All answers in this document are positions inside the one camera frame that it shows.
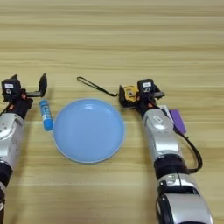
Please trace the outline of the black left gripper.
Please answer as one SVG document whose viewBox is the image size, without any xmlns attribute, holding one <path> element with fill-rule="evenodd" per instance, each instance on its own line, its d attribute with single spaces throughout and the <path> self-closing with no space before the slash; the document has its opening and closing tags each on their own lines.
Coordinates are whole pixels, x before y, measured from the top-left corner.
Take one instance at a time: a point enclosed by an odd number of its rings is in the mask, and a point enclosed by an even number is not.
<svg viewBox="0 0 224 224">
<path fill-rule="evenodd" d="M 18 75 L 11 76 L 12 79 L 17 79 Z M 13 113 L 21 118 L 25 118 L 27 112 L 32 108 L 33 98 L 44 96 L 47 89 L 47 77 L 44 73 L 39 80 L 39 92 L 23 92 L 20 96 L 14 98 L 7 108 L 8 113 Z"/>
</svg>

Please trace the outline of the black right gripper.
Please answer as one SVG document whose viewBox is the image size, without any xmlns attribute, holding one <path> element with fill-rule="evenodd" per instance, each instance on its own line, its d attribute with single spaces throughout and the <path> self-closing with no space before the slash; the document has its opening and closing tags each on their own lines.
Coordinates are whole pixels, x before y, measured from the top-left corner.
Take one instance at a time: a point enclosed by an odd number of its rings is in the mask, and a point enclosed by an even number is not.
<svg viewBox="0 0 224 224">
<path fill-rule="evenodd" d="M 123 108 L 134 108 L 141 116 L 150 109 L 157 109 L 157 100 L 165 96 L 164 92 L 155 85 L 156 93 L 141 94 L 136 93 L 134 86 L 119 86 L 119 102 Z"/>
</svg>

